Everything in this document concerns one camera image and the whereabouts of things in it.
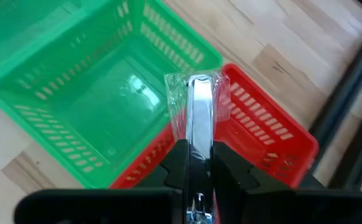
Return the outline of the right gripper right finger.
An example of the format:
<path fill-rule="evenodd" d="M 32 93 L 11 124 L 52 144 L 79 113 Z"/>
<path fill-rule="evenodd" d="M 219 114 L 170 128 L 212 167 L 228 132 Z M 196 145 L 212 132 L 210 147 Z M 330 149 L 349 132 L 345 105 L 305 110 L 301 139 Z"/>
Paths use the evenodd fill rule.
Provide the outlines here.
<path fill-rule="evenodd" d="M 214 175 L 220 184 L 246 192 L 276 192 L 291 188 L 245 160 L 223 142 L 214 142 Z"/>

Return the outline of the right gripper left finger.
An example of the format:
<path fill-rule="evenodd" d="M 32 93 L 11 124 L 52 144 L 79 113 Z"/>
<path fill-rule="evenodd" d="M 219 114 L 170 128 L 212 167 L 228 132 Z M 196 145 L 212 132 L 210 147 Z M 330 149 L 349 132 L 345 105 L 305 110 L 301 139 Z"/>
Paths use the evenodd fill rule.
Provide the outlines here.
<path fill-rule="evenodd" d="M 176 142 L 164 159 L 136 188 L 173 188 L 184 190 L 188 175 L 189 143 L 182 139 Z"/>

